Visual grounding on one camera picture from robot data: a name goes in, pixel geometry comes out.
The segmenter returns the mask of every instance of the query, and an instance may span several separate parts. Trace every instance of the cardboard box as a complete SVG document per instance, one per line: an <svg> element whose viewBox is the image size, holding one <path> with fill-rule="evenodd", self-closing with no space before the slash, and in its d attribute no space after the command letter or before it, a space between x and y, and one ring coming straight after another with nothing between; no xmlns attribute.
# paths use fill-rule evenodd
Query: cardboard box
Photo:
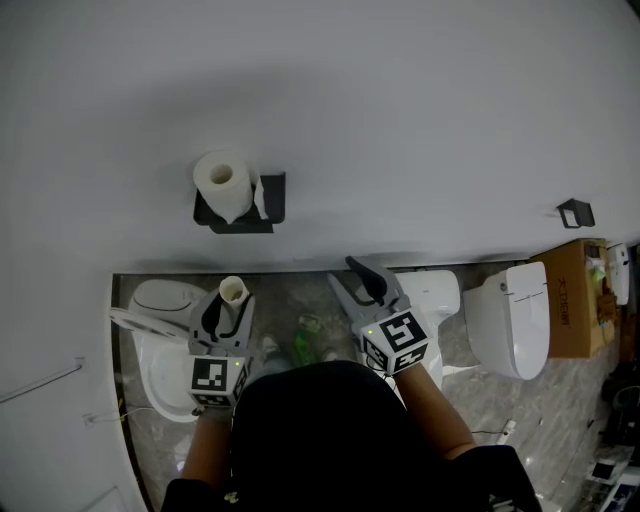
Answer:
<svg viewBox="0 0 640 512"><path fill-rule="evenodd" d="M575 240L529 260L544 263L547 274L550 358L589 358L613 341L612 330L598 322L602 281L594 281L587 255L597 255L606 264L606 241Z"/></svg>

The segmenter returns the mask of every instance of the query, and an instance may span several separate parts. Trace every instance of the toilet paper roll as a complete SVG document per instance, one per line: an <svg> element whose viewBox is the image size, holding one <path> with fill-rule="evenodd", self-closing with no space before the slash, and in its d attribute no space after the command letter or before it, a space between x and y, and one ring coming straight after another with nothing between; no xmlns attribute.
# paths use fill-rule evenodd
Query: toilet paper roll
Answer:
<svg viewBox="0 0 640 512"><path fill-rule="evenodd" d="M220 283L220 296L233 309L239 309L249 296L249 290L238 276L225 277Z"/></svg>
<svg viewBox="0 0 640 512"><path fill-rule="evenodd" d="M193 181L209 207L228 224L251 209L250 171L244 159L233 151L207 153L196 164Z"/></svg>

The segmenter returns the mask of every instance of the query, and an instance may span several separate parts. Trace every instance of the black bracket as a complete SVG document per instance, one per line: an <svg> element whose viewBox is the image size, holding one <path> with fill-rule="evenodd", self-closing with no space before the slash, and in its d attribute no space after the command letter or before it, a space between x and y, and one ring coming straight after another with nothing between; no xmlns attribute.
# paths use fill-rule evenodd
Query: black bracket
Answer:
<svg viewBox="0 0 640 512"><path fill-rule="evenodd" d="M273 233L273 225L284 221L285 216L285 173L261 176L264 187L264 207L268 219L261 219L255 204L242 217L238 217L231 224L227 224L219 215L216 215L204 200L200 192L196 195L196 204L193 209L193 220L200 226L209 226L211 231L223 234L238 233Z"/></svg>
<svg viewBox="0 0 640 512"><path fill-rule="evenodd" d="M562 203L557 207L560 210L560 217L562 217L562 223L567 229L578 229L582 226L593 227L596 225L596 221L593 218L593 211L591 211L591 205L578 201L577 199L569 199L567 202ZM577 225L571 225L567 221L567 211L573 213L576 219Z"/></svg>

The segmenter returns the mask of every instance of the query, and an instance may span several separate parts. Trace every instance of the cable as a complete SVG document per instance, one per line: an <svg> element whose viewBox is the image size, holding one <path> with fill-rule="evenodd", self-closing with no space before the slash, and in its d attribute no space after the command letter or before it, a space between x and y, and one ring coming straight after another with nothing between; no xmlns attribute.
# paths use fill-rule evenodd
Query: cable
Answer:
<svg viewBox="0 0 640 512"><path fill-rule="evenodd" d="M40 381L36 381L33 384L29 384L27 386L23 386L21 388L18 388L15 391L12 391L11 393L7 393L6 395L4 395L4 397L2 397L0 399L0 404L7 403L10 400L13 400L14 398L18 398L18 397L20 397L22 395L26 395L27 393L31 393L32 391L35 391L36 389L40 389L40 388L46 386L47 384L51 384L52 382L60 380L63 377L66 377L67 375L71 375L72 373L75 373L75 372L77 372L77 371L79 371L81 369L82 369L82 365L79 364L75 368L73 368L71 371L68 371L68 372L66 372L66 373L64 373L62 375L58 375L57 377L50 376L50 377L45 377L44 379L40 379L40 381L42 381L42 380L45 381L45 382L42 382L42 384L37 384Z"/></svg>
<svg viewBox="0 0 640 512"><path fill-rule="evenodd" d="M129 416L129 414L133 414L134 412L138 412L138 411L155 411L155 409L153 407L138 407L137 409L134 409L132 411L129 411L126 414L123 414L122 416L119 416L118 418L115 419L111 419L111 420L96 420L95 418L100 418L101 416L106 416L107 414L112 414L110 412L106 412L104 414L97 414L96 416L93 416L91 418L91 423L108 423L110 421L120 421L122 418L125 418L127 416Z"/></svg>
<svg viewBox="0 0 640 512"><path fill-rule="evenodd" d="M562 481L564 480L564 477L567 476L567 473L569 472L569 470L571 469L571 466L573 465L573 461L576 458L576 455L578 454L578 450L580 449L580 447L582 446L582 443L584 441L584 438L587 435L587 432L589 432L589 430L591 429L591 427L593 426L593 424L596 421L602 421L607 419L606 417L604 418L600 418L599 420L589 420L587 422L587 428L584 430L584 432L582 433L582 436L580 436L580 441L578 441L578 444L576 446L575 451L573 452L573 455L571 456L571 460L569 461L569 464L567 465L567 469L565 469L564 473L562 473L562 476L560 477L560 480L558 481L558 485L556 485L556 488L553 490L553 492L551 493L551 499L553 499L553 497L556 495L556 492L558 492L558 489L560 488L560 485L562 484Z"/></svg>

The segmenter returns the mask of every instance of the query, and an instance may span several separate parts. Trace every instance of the toilet seat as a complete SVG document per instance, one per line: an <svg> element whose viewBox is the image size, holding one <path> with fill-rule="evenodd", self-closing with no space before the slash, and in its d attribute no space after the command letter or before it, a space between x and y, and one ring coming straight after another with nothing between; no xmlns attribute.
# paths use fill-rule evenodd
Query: toilet seat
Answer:
<svg viewBox="0 0 640 512"><path fill-rule="evenodd" d="M174 343L184 343L189 340L189 332L186 329L157 318L120 308L111 308L109 316L120 327L130 331L143 332Z"/></svg>

